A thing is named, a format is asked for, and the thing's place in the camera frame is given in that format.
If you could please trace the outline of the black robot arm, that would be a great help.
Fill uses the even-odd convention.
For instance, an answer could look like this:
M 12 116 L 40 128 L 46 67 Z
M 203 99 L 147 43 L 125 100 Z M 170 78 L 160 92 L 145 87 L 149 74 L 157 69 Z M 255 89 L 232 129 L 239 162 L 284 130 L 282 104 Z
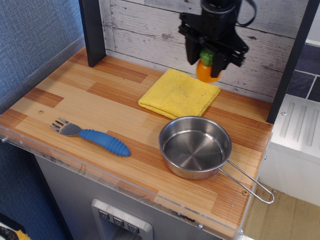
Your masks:
M 180 13 L 178 31 L 185 37 L 187 60 L 197 64 L 201 81 L 215 82 L 228 64 L 243 64 L 249 47 L 236 32 L 241 4 L 240 0 L 202 0 L 200 15 Z

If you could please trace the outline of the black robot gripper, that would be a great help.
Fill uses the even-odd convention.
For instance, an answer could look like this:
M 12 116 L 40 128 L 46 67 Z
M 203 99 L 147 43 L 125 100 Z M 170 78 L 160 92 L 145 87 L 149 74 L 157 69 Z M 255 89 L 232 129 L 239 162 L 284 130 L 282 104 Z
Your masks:
M 240 3 L 202 3 L 201 14 L 182 12 L 179 33 L 185 36 L 187 61 L 193 65 L 202 49 L 215 53 L 211 77 L 217 78 L 229 63 L 240 67 L 248 45 L 236 33 Z

